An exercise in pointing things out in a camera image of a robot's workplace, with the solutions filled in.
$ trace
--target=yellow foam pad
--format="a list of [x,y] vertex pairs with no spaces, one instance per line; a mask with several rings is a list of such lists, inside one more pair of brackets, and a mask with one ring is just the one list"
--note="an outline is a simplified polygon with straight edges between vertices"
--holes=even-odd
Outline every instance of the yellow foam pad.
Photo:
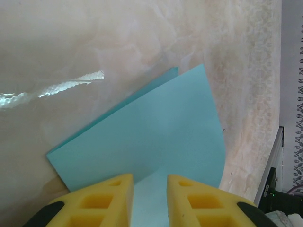
[[255,227],[237,202],[251,201],[179,176],[167,179],[170,227]]
[[111,178],[53,200],[64,206],[47,227],[129,227],[133,197],[131,174]]

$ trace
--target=white marble surface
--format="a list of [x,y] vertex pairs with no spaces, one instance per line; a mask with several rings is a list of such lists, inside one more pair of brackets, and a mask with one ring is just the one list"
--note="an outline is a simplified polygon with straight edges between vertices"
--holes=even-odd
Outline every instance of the white marble surface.
[[66,193],[52,147],[169,68],[201,63],[227,147],[220,188],[253,200],[279,126],[280,39],[281,0],[0,0],[0,225]]

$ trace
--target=light blue paper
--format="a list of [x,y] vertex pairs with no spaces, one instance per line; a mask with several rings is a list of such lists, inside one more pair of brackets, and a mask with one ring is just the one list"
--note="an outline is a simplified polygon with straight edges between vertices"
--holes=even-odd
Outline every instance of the light blue paper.
[[223,174],[223,134],[203,65],[171,73],[47,155],[71,191],[132,173],[133,227],[168,226],[167,174],[214,187]]

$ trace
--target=blue sheet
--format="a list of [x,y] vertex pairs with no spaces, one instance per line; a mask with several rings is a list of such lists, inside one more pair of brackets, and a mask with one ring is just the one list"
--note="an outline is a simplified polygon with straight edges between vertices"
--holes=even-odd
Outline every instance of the blue sheet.
[[223,174],[223,134],[203,65],[180,76],[171,69],[47,157],[71,191],[132,173],[132,226],[168,226],[167,174],[214,187]]

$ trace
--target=marble wall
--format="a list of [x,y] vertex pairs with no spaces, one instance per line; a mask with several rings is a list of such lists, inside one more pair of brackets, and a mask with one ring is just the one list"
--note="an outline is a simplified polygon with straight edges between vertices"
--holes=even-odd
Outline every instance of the marble wall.
[[228,152],[221,188],[253,200],[279,124],[280,19],[281,0],[0,0],[0,225],[67,192],[51,148],[201,63]]

